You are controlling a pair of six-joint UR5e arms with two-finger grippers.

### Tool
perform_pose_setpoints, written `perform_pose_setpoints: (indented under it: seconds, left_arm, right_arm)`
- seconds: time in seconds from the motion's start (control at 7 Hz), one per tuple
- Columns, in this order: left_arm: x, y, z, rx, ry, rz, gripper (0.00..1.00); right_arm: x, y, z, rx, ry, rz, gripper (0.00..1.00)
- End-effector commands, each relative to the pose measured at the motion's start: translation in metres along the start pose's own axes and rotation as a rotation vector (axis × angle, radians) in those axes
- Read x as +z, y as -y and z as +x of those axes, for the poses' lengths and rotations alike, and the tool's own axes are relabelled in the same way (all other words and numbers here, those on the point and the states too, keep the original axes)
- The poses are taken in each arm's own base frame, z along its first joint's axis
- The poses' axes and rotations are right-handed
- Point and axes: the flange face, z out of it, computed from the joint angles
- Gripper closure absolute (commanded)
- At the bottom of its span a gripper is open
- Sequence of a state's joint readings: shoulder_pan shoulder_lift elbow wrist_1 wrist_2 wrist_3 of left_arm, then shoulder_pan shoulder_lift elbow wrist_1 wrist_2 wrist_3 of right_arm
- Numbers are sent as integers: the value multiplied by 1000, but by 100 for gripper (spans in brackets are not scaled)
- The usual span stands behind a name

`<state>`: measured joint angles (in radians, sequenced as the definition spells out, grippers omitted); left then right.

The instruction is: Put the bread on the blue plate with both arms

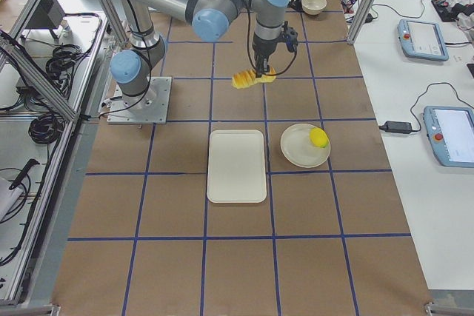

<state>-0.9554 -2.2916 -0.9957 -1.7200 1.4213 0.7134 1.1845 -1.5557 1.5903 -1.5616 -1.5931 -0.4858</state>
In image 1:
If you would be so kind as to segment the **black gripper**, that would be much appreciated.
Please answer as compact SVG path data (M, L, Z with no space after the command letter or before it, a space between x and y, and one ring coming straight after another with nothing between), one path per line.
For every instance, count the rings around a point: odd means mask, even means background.
M298 33L285 21L278 27L267 27L256 22L253 33L252 49L256 66L256 78L260 78L270 70L269 58L276 51L277 44L284 43L287 50L293 54L290 63L283 69L287 72L296 59L298 53Z

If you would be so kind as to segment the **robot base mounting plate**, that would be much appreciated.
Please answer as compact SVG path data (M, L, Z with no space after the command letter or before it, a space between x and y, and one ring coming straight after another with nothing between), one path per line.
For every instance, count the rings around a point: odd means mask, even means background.
M107 115L108 124L165 124L170 101L172 78L152 76L150 87L145 95L135 98L123 95L119 85L116 85L110 113Z

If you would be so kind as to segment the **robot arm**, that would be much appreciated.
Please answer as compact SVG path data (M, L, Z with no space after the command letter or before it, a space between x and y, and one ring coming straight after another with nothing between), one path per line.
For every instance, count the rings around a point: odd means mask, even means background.
M284 19L290 0L121 0L130 25L131 49L122 50L110 62L110 72L119 86L128 110L147 109L157 96L151 87L151 71L166 53L162 36L155 31L150 9L189 24L205 42L218 41L242 9L256 16L254 30L247 33L251 70L236 75L239 81L272 81L278 73L269 58L279 43L297 53L297 33Z

